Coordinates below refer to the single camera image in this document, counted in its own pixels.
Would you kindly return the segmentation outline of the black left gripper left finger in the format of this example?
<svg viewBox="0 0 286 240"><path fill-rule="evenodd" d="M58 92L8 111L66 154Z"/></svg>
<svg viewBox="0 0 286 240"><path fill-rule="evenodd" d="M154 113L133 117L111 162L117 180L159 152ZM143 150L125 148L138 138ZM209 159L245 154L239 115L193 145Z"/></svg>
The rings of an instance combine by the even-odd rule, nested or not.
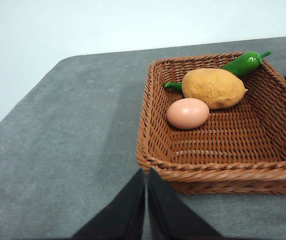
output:
<svg viewBox="0 0 286 240"><path fill-rule="evenodd" d="M145 174L138 170L112 202L73 236L74 240L142 239Z"/></svg>

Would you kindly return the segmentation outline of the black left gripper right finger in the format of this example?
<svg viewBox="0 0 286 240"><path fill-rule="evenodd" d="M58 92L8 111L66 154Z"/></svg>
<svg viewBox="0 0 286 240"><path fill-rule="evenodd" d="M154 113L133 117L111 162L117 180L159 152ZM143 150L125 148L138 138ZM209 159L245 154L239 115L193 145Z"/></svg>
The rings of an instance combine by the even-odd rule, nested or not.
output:
<svg viewBox="0 0 286 240"><path fill-rule="evenodd" d="M223 236L187 207L175 191L150 168L148 211L154 240L222 240Z"/></svg>

